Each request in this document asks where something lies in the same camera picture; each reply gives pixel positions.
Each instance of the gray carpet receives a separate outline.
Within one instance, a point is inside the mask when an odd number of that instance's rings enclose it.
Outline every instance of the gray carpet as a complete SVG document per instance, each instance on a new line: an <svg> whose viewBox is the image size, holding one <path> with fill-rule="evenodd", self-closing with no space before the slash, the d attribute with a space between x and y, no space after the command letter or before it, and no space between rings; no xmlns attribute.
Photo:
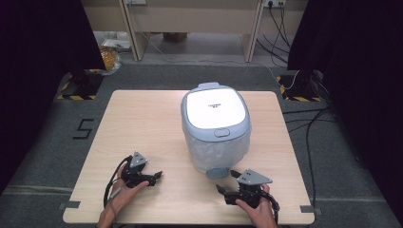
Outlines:
<svg viewBox="0 0 403 228"><path fill-rule="evenodd" d="M282 68L273 68L273 71L276 76L289 73ZM0 198L0 226L94 227L93 224L64 223L64 211L59 206L69 199L112 92L116 89L188 90L212 81L237 90L275 91L283 112L327 106L324 102L284 101L265 67L123 65L116 73L105 76L95 100L54 101L36 144ZM284 114L284 119L291 121L287 127L293 130L307 124L316 114ZM356 160L335 115L326 112L312 124L309 132L316 207L321 212L310 227L400 227L368 170ZM87 140L73 140L85 134L76 131L82 119L93 119L83 125L92 131ZM307 126L303 126L294 130L290 137L312 197L306 129Z"/></svg>

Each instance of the hand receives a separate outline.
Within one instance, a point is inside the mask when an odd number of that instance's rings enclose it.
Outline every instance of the hand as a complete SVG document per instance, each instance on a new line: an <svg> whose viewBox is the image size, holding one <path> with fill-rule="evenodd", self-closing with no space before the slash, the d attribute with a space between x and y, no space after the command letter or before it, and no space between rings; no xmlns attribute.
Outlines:
<svg viewBox="0 0 403 228"><path fill-rule="evenodd" d="M266 184L263 184L261 188L266 193L270 192L270 187ZM272 204L268 199L260 198L259 206L255 209L241 199L235 200L235 203L248 214L254 226L258 228L277 227L273 217Z"/></svg>
<svg viewBox="0 0 403 228"><path fill-rule="evenodd" d="M111 227L115 217L133 200L137 193L145 189L149 184L148 181L143 181L134 188L128 188L121 179L123 169L123 166L119 169L118 179L112 187L112 194L116 191L119 192L107 203L106 208L100 215L97 228Z"/></svg>

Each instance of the light wood tabletop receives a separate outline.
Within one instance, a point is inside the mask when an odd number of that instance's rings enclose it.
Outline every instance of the light wood tabletop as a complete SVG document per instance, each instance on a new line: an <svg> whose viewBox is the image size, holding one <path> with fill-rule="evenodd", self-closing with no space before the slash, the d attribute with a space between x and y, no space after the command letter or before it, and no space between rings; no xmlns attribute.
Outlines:
<svg viewBox="0 0 403 228"><path fill-rule="evenodd" d="M216 184L238 191L228 176L210 180L194 168L182 132L184 90L117 90L110 98L70 201L68 223L96 223L103 197L117 165L135 151L148 159L143 173L163 171L155 186L147 187L122 211L118 223L135 224L251 224L238 206L226 205ZM310 224L313 213L300 206L310 201L296 155L281 114L278 98L269 91L240 91L248 107L251 144L232 169L252 169L273 180L271 194L279 203L278 224Z"/></svg>

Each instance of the gray floor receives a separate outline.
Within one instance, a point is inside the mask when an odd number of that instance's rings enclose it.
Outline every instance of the gray floor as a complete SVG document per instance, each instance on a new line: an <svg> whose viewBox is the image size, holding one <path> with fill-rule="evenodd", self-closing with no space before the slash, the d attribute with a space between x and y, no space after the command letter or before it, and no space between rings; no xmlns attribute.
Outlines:
<svg viewBox="0 0 403 228"><path fill-rule="evenodd" d="M268 38L273 42L275 37ZM116 89L191 89L197 83L217 80L239 90L275 91L283 112L327 106L325 102L284 101L274 77L295 72L277 67L259 46L253 63L245 64L238 35L190 33L184 41L170 43L158 33L150 40L154 46L148 46L141 62L135 62L129 53L122 54L121 68L105 76L95 100L55 99L36 144L0 198L1 227L94 227L64 223L61 204L69 199L108 99ZM284 120L291 131L316 114L284 114ZM325 113L309 132L319 212L310 227L400 227L368 170L356 160L335 115ZM76 129L82 119L93 119L85 125L92 132L87 140L74 141L72 137L80 136ZM306 130L306 126L294 130L290 138L313 200Z"/></svg>

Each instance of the dark fabric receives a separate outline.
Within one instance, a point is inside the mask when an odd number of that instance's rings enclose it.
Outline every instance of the dark fabric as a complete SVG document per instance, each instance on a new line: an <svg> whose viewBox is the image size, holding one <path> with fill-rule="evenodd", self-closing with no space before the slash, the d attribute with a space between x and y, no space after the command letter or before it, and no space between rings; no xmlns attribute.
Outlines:
<svg viewBox="0 0 403 228"><path fill-rule="evenodd" d="M310 1L313 10L305 11L290 66L322 70L336 115L358 157L403 224L403 2L389 3L350 1L335 26L328 28L334 19L316 22L325 18L321 12L326 4ZM328 33L315 37L322 29Z"/></svg>
<svg viewBox="0 0 403 228"><path fill-rule="evenodd" d="M34 143L61 78L105 66L79 0L6 0L0 23L2 192Z"/></svg>

